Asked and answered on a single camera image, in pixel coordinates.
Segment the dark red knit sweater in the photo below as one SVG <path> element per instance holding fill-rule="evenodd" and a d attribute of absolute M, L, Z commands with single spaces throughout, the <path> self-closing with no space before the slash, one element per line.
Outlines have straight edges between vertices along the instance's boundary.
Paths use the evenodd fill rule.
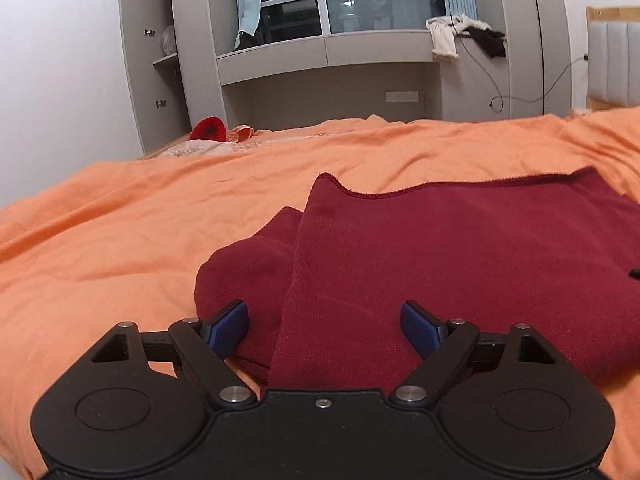
<path fill-rule="evenodd" d="M 200 318 L 233 300 L 235 355 L 271 388 L 390 390 L 420 362 L 400 329 L 413 300 L 486 332 L 532 324 L 594 382 L 639 364 L 639 207 L 596 170 L 359 194 L 330 174 L 304 209 L 213 253 Z"/>

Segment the orange duvet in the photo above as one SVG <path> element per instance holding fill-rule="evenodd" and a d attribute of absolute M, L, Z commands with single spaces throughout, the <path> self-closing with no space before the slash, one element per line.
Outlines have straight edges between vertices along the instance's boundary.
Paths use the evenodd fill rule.
<path fill-rule="evenodd" d="M 44 473 L 29 419 L 40 396 L 122 320 L 162 330 L 194 312 L 196 271 L 328 172 L 378 193 L 431 181 L 568 174 L 593 166 L 639 195 L 639 112 L 501 122 L 379 117 L 258 131 L 189 157 L 100 162 L 1 211 L 1 458 Z"/>

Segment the patterned pink bed sheet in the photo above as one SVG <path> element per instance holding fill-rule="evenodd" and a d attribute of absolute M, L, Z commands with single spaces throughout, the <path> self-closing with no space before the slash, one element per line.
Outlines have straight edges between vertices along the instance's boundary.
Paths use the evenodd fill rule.
<path fill-rule="evenodd" d="M 253 127 L 242 125 L 233 128 L 227 133 L 227 140 L 191 140 L 187 136 L 177 142 L 164 146 L 159 151 L 148 156 L 151 158 L 163 157 L 194 157 L 194 156 L 221 156 L 239 152 L 250 151 L 262 144 L 279 142 L 295 142 L 318 138 L 319 136 L 335 136 L 346 133 L 345 128 L 335 126 L 294 128 L 282 131 L 267 129 L 257 130 Z"/>

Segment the red cloth item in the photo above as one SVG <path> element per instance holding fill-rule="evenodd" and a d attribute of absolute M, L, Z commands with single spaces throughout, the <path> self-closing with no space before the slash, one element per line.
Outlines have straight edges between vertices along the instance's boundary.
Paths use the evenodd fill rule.
<path fill-rule="evenodd" d="M 227 141 L 227 128 L 217 116 L 209 116 L 198 122 L 190 134 L 191 140 L 205 140 L 213 142 Z"/>

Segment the padded grey wooden headboard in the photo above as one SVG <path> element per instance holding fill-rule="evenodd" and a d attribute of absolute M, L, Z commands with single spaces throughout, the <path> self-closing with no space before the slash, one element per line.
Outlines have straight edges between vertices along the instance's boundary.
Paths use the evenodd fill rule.
<path fill-rule="evenodd" d="M 588 8 L 590 110 L 639 105 L 639 8 Z"/>

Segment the grey wardrobe with open door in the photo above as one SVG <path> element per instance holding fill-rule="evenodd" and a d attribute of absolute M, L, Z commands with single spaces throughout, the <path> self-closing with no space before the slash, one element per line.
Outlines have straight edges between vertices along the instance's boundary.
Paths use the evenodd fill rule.
<path fill-rule="evenodd" d="M 208 0 L 119 0 L 119 11 L 134 119 L 148 154 L 217 113 Z M 165 56 L 160 35 L 169 25 L 177 53 Z"/>

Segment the grey window desk unit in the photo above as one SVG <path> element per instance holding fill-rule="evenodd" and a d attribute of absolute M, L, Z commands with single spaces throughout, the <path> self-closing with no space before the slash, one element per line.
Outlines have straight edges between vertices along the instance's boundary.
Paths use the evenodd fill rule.
<path fill-rule="evenodd" d="M 266 44 L 218 56 L 219 116 L 229 127 L 286 129 L 334 118 L 442 118 L 442 78 L 425 30 L 375 30 Z M 419 103 L 385 102 L 419 91 Z"/>

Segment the black garment on ledge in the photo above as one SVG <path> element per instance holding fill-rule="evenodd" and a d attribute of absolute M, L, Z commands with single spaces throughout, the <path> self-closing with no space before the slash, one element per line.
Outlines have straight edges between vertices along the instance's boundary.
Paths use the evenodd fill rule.
<path fill-rule="evenodd" d="M 477 27 L 469 27 L 466 32 L 488 58 L 506 57 L 506 45 L 504 44 L 506 35 L 503 32 Z"/>

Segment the tall grey wardrobe right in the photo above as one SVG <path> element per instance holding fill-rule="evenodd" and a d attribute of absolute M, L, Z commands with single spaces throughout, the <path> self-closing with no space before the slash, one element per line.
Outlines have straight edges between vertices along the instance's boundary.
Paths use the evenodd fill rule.
<path fill-rule="evenodd" d="M 572 105 L 572 55 L 564 0 L 476 0 L 477 17 L 506 34 L 506 57 L 488 58 L 469 38 L 459 58 L 439 65 L 442 119 L 482 122 Z"/>

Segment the white item on shelf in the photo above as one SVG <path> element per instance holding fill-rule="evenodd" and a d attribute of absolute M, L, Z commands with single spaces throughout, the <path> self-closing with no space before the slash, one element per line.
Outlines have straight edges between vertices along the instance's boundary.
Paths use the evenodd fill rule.
<path fill-rule="evenodd" d="M 177 41 L 174 25 L 169 25 L 163 30 L 160 35 L 160 48 L 165 56 L 177 53 Z"/>

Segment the white garment on ledge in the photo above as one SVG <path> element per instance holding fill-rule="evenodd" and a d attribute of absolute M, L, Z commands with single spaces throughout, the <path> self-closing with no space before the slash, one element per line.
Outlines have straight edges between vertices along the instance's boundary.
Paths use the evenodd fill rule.
<path fill-rule="evenodd" d="M 426 30 L 432 38 L 432 55 L 438 60 L 453 61 L 459 55 L 456 48 L 456 37 L 469 28 L 491 30 L 486 22 L 474 20 L 465 14 L 436 16 L 425 22 Z"/>

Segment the white wall socket plate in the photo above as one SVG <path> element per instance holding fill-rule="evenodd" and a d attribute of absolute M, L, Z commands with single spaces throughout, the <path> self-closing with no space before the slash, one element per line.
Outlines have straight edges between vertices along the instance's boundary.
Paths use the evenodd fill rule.
<path fill-rule="evenodd" d="M 419 103 L 420 102 L 420 92 L 405 90 L 405 91 L 386 91 L 385 92 L 385 102 L 392 104 L 400 104 L 400 103 Z"/>

